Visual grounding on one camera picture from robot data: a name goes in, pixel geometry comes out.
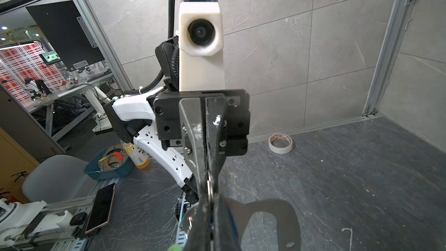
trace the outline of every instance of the gray chair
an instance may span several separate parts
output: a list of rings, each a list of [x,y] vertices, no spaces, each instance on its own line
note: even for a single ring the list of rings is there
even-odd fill
[[[54,155],[43,161],[22,185],[29,201],[53,203],[85,197],[97,181],[83,173],[88,163],[69,155]]]

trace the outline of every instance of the camera lens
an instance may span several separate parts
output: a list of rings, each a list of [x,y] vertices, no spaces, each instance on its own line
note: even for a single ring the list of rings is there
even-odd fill
[[[198,46],[209,44],[214,36],[214,26],[207,20],[195,20],[188,28],[190,39]]]

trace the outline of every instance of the white spot on gripper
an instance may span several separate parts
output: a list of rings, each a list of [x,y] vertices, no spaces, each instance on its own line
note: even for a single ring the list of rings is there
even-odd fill
[[[219,126],[221,118],[222,116],[220,114],[215,117],[215,121],[213,122],[215,127]]]

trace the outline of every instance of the orange juice bottle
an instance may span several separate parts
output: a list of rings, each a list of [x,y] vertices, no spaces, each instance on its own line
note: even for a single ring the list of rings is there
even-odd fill
[[[150,158],[144,150],[141,148],[136,148],[131,142],[123,142],[121,140],[121,144],[138,169],[144,169],[147,167],[147,165],[150,163]]]

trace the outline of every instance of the masking tape roll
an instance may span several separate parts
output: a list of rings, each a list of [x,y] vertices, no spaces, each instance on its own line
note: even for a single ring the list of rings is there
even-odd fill
[[[288,145],[284,148],[275,147],[272,145],[272,142],[275,141],[276,139],[284,140],[284,141],[288,142]],[[285,154],[285,153],[290,152],[291,149],[293,148],[293,140],[290,136],[285,135],[285,134],[273,134],[268,139],[268,145],[272,152],[278,153],[278,154]]]

